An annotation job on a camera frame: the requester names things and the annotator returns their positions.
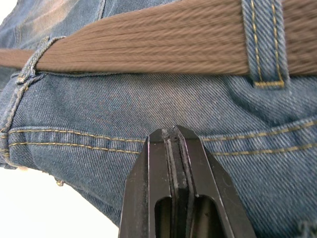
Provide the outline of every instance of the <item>blue denim jeans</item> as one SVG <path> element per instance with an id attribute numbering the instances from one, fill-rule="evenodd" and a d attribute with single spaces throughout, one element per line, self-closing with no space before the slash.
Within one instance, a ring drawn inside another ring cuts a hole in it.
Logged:
<path id="1" fill-rule="evenodd" d="M 288 75 L 280 1 L 242 1 L 248 76 L 34 70 L 59 37 L 168 2 L 18 1 L 0 48 L 37 51 L 21 71 L 0 68 L 0 166 L 49 173 L 119 225 L 146 136 L 179 124 L 228 171 L 257 237 L 316 237 L 317 77 Z"/>

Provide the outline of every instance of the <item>denim fabric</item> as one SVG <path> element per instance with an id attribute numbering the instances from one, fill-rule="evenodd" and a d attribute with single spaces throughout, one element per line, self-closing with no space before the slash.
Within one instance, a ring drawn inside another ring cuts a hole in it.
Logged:
<path id="1" fill-rule="evenodd" d="M 242 0 L 251 78 L 259 87 L 283 87 L 288 80 L 280 0 Z"/>
<path id="2" fill-rule="evenodd" d="M 107 16 L 149 6 L 129 2 L 75 1 L 70 9 L 81 12 L 94 3 L 89 23 L 101 12 Z M 2 45 L 7 44 L 4 35 L 13 34 L 15 22 L 20 22 L 17 12 L 0 31 Z M 65 17 L 70 25 L 62 20 L 56 26 L 59 35 L 36 36 L 67 36 L 82 16 L 71 17 L 72 21 Z M 28 42 L 37 49 L 50 44 L 37 38 Z M 274 90 L 254 87 L 249 77 L 234 75 L 63 75 L 34 73 L 35 63 L 25 65 L 22 81 L 21 72 L 1 69 L 2 167 L 45 171 L 71 185 L 119 225 L 125 179 L 146 136 L 180 124 L 194 130 L 229 172 L 257 237 L 314 237 L 316 77 L 292 77 L 285 87 Z"/>
<path id="3" fill-rule="evenodd" d="M 0 48 L 36 50 L 44 37 L 68 36 L 101 19 L 106 0 L 18 0 L 0 27 Z"/>

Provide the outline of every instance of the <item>seam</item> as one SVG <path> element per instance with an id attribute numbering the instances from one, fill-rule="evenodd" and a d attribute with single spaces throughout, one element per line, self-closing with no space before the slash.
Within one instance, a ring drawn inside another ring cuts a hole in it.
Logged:
<path id="1" fill-rule="evenodd" d="M 20 45 L 21 41 L 22 41 L 22 34 L 21 34 L 21 27 L 20 25 L 18 25 L 18 30 L 19 30 L 19 42 L 17 43 L 17 45 Z"/>
<path id="2" fill-rule="evenodd" d="M 122 152 L 122 153 L 129 153 L 129 154 L 139 154 L 140 152 L 137 151 L 129 151 L 129 150 L 116 150 L 116 149 L 108 149 L 103 147 L 93 147 L 88 145 L 82 144 L 71 144 L 71 143 L 56 143 L 56 142 L 48 142 L 48 143 L 38 143 L 38 142 L 18 142 L 9 144 L 9 147 L 16 146 L 16 145 L 60 145 L 60 146 L 77 146 L 77 147 L 84 147 L 92 150 L 105 150 L 110 152 Z M 237 151 L 237 152 L 212 152 L 213 155 L 216 156 L 235 156 L 235 155 L 256 155 L 256 154 L 274 154 L 274 153 L 286 153 L 292 152 L 297 150 L 305 150 L 310 149 L 313 147 L 317 147 L 317 143 L 306 144 L 303 146 L 292 146 L 288 148 L 280 148 L 275 150 L 254 150 L 254 151 Z"/>
<path id="3" fill-rule="evenodd" d="M 18 142 L 18 143 L 12 143 L 9 144 L 10 146 L 16 146 L 16 145 L 60 145 L 60 146 L 76 146 L 76 147 L 84 147 L 92 150 L 105 150 L 110 152 L 122 152 L 122 153 L 128 153 L 128 154 L 139 154 L 140 152 L 137 151 L 130 151 L 130 150 L 116 150 L 116 149 L 108 149 L 104 147 L 93 147 L 89 145 L 82 145 L 82 144 L 71 144 L 71 143 L 57 143 L 57 142 L 48 142 L 48 143 L 38 143 L 38 142 Z"/>
<path id="4" fill-rule="evenodd" d="M 311 143 L 303 146 L 292 146 L 289 148 L 281 148 L 276 150 L 254 150 L 254 151 L 237 151 L 237 152 L 212 152 L 216 156 L 235 156 L 235 155 L 257 155 L 257 154 L 276 154 L 286 153 L 291 151 L 305 150 L 317 147 L 317 143 Z"/>
<path id="5" fill-rule="evenodd" d="M 260 76 L 260 81 L 263 81 L 262 75 L 261 75 L 261 68 L 260 68 L 259 46 L 258 46 L 258 36 L 257 36 L 257 27 L 256 27 L 256 11 L 255 11 L 253 0 L 251 0 L 251 7 L 252 7 L 253 36 L 254 36 L 254 41 L 256 43 L 256 59 L 257 59 L 258 73 Z"/>
<path id="6" fill-rule="evenodd" d="M 52 129 L 47 129 L 47 130 L 14 130 L 10 131 L 8 134 L 13 134 L 13 133 L 21 133 L 21 132 L 59 132 L 59 133 L 72 133 L 76 135 L 84 135 L 84 136 L 90 136 L 93 138 L 102 138 L 102 139 L 107 139 L 107 140 L 117 140 L 117 141 L 124 141 L 124 142 L 140 142 L 144 143 L 144 140 L 126 140 L 126 139 L 118 139 L 118 138 L 110 138 L 106 136 L 99 136 L 99 135 L 92 135 L 92 134 L 86 134 L 86 133 L 80 133 L 80 132 L 75 132 L 72 130 L 52 130 Z"/>
<path id="7" fill-rule="evenodd" d="M 105 5 L 106 5 L 106 0 L 99 1 L 99 6 L 98 6 L 99 9 L 97 11 L 96 21 L 100 20 L 103 17 Z"/>
<path id="8" fill-rule="evenodd" d="M 49 72 L 49 71 L 39 71 L 39 73 L 51 74 L 51 75 L 58 75 L 58 76 L 66 76 L 66 77 L 74 77 L 74 78 L 81 78 L 87 76 L 108 76 L 114 74 L 122 74 L 119 72 L 69 72 L 69 73 L 62 73 L 62 72 Z"/>
<path id="9" fill-rule="evenodd" d="M 260 132 L 260 133 L 254 133 L 254 134 L 249 134 L 249 135 L 237 135 L 237 136 L 224 136 L 221 138 L 206 138 L 203 139 L 203 141 L 221 141 L 221 140 L 235 140 L 235 139 L 248 139 L 248 138 L 254 138 L 254 137 L 261 137 L 261 136 L 270 136 L 270 135 L 278 135 L 278 134 L 283 134 L 287 132 L 292 132 L 300 129 L 304 129 L 313 125 L 317 125 L 317 120 L 308 122 L 303 125 L 297 125 L 294 127 L 290 128 L 285 128 L 282 130 L 277 130 L 277 131 L 271 131 L 271 132 Z"/>
<path id="10" fill-rule="evenodd" d="M 20 92 L 20 90 L 19 89 L 16 89 L 16 90 L 14 90 L 14 92 L 13 92 L 13 94 L 12 94 L 12 97 L 11 97 L 11 99 L 10 99 L 10 102 L 8 103 L 8 106 L 7 106 L 7 108 L 6 108 L 6 111 L 5 111 L 5 113 L 7 114 L 7 116 L 6 116 L 6 118 L 5 118 L 5 120 L 6 120 L 6 122 L 5 122 L 5 125 L 4 125 L 4 128 L 2 128 L 1 130 L 0 130 L 0 132 L 3 132 L 7 127 L 8 127 L 8 123 L 9 123 L 9 117 L 10 117 L 10 115 L 12 114 L 12 110 L 14 110 L 14 105 L 16 104 L 16 102 L 17 102 L 17 100 L 18 100 L 18 94 L 19 94 L 19 92 Z"/>
<path id="11" fill-rule="evenodd" d="M 266 87 L 266 86 L 284 86 L 284 81 L 278 81 L 278 82 L 255 82 L 256 86 L 259 87 Z"/>
<path id="12" fill-rule="evenodd" d="M 13 117 L 15 115 L 17 107 L 19 106 L 19 104 L 20 104 L 20 102 L 22 100 L 22 97 L 23 97 L 23 95 L 25 93 L 26 88 L 28 88 L 27 84 L 23 85 L 23 87 L 21 87 L 21 89 L 18 89 L 17 92 L 13 94 L 12 99 L 11 99 L 10 104 L 9 104 L 11 106 L 11 110 L 8 113 L 8 116 L 7 116 L 7 119 L 6 119 L 7 122 L 5 124 L 5 128 L 9 128 L 10 127 L 10 124 L 12 123 Z"/>
<path id="13" fill-rule="evenodd" d="M 279 67 L 279 61 L 278 61 L 278 41 L 277 41 L 277 29 L 276 29 L 276 12 L 275 12 L 275 6 L 274 3 L 272 3 L 272 10 L 273 10 L 273 24 L 274 24 L 274 42 L 275 42 L 275 59 L 276 59 L 276 69 L 278 73 L 278 78 L 280 82 L 283 82 L 282 75 L 280 72 L 280 67 Z"/>

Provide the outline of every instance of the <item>yellow stitching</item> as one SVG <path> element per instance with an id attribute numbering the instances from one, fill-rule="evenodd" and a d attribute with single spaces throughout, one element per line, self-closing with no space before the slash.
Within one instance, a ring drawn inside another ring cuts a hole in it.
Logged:
<path id="1" fill-rule="evenodd" d="M 303 145 L 303 146 L 293 146 L 293 147 L 289 147 L 289 148 L 281 148 L 281 149 L 276 149 L 276 150 L 237 151 L 237 152 L 229 152 L 229 153 L 213 152 L 212 154 L 216 155 L 216 156 L 274 154 L 274 153 L 291 152 L 291 151 L 296 151 L 296 150 L 305 150 L 305 149 L 310 149 L 313 147 L 317 147 L 317 143 L 307 144 L 307 145 Z"/>
<path id="2" fill-rule="evenodd" d="M 257 27 L 256 27 L 256 11 L 255 11 L 253 0 L 251 0 L 251 7 L 252 7 L 252 26 L 253 26 L 253 32 L 254 32 L 254 41 L 256 43 L 256 58 L 257 58 L 258 72 L 260 76 L 260 81 L 263 81 L 262 75 L 261 75 L 261 68 L 260 68 L 260 57 L 259 57 Z"/>
<path id="3" fill-rule="evenodd" d="M 130 154 L 139 154 L 137 151 L 126 151 L 126 150 L 115 150 L 115 149 L 107 149 L 103 147 L 92 147 L 87 145 L 81 145 L 81 144 L 70 144 L 70 143 L 55 143 L 55 142 L 49 142 L 49 143 L 36 143 L 36 142 L 20 142 L 20 143 L 13 143 L 9 146 L 15 146 L 15 145 L 66 145 L 66 146 L 78 146 L 78 147 L 85 147 L 92 150 L 105 150 L 105 151 L 112 151 L 112 152 L 122 152 L 122 153 L 130 153 Z M 310 149 L 313 147 L 317 147 L 317 143 L 307 144 L 303 146 L 293 146 L 289 148 L 281 148 L 276 150 L 255 150 L 255 151 L 237 151 L 237 152 L 213 152 L 213 155 L 216 156 L 235 156 L 235 155 L 256 155 L 256 154 L 274 154 L 274 153 L 286 153 L 291 151 L 297 151 L 297 150 L 305 150 Z"/>
<path id="4" fill-rule="evenodd" d="M 254 137 L 261 137 L 261 136 L 270 136 L 270 135 L 278 135 L 278 134 L 282 134 L 282 133 L 287 133 L 287 132 L 292 132 L 295 130 L 300 130 L 306 127 L 310 127 L 313 125 L 317 124 L 317 120 L 316 121 L 311 121 L 308 122 L 304 125 L 297 125 L 294 127 L 290 127 L 290 128 L 285 128 L 282 130 L 277 130 L 277 131 L 272 131 L 272 132 L 260 132 L 260 133 L 256 133 L 256 134 L 250 134 L 250 135 L 237 135 L 237 136 L 224 136 L 221 138 L 206 138 L 203 139 L 203 141 L 221 141 L 221 140 L 235 140 L 235 139 L 248 139 L 248 138 L 254 138 Z"/>
<path id="5" fill-rule="evenodd" d="M 140 142 L 140 143 L 144 143 L 143 140 L 125 140 L 125 139 L 117 139 L 117 138 L 110 138 L 110 137 L 106 137 L 106 136 L 98 136 L 98 135 L 91 135 L 91 134 L 85 134 L 85 133 L 80 133 L 80 132 L 75 132 L 72 130 L 14 130 L 14 131 L 10 131 L 8 134 L 13 134 L 13 133 L 21 133 L 21 132 L 59 132 L 59 133 L 72 133 L 72 134 L 76 134 L 76 135 L 85 135 L 85 136 L 91 136 L 93 138 L 103 138 L 103 139 L 107 139 L 107 140 L 118 140 L 118 141 L 124 141 L 124 142 Z"/>
<path id="6" fill-rule="evenodd" d="M 111 152 L 122 152 L 122 153 L 129 153 L 129 154 L 139 154 L 137 151 L 129 151 L 129 150 L 115 150 L 115 149 L 108 149 L 103 147 L 93 147 L 88 145 L 81 145 L 81 144 L 71 144 L 71 143 L 57 143 L 57 142 L 48 142 L 48 143 L 38 143 L 38 142 L 19 142 L 19 143 L 12 143 L 9 146 L 15 145 L 66 145 L 66 146 L 77 146 L 77 147 L 84 147 L 92 150 L 105 150 Z"/>
<path id="7" fill-rule="evenodd" d="M 284 81 L 278 81 L 278 82 L 255 82 L 256 86 L 259 87 L 266 87 L 266 86 L 284 86 Z"/>
<path id="8" fill-rule="evenodd" d="M 281 75 L 280 68 L 279 68 L 279 62 L 278 62 L 278 42 L 277 42 L 277 29 L 276 29 L 276 16 L 275 16 L 276 13 L 275 13 L 275 6 L 273 3 L 272 3 L 272 10 L 273 10 L 273 23 L 274 23 L 276 69 L 277 69 L 279 81 L 283 82 L 283 85 L 284 85 L 284 81 L 282 79 L 282 75 Z"/>

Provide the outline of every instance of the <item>belt loop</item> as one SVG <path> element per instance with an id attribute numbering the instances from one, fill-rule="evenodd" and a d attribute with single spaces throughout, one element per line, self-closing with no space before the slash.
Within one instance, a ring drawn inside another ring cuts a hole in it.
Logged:
<path id="1" fill-rule="evenodd" d="M 28 59 L 24 67 L 22 68 L 19 76 L 17 78 L 17 84 L 24 83 L 29 77 L 35 75 L 35 66 L 45 51 L 57 40 L 64 38 L 62 37 L 53 37 L 50 39 L 49 37 L 45 37 L 40 42 L 40 47 L 32 54 L 32 56 Z"/>
<path id="2" fill-rule="evenodd" d="M 242 0 L 242 9 L 254 85 L 283 88 L 289 73 L 281 0 Z"/>

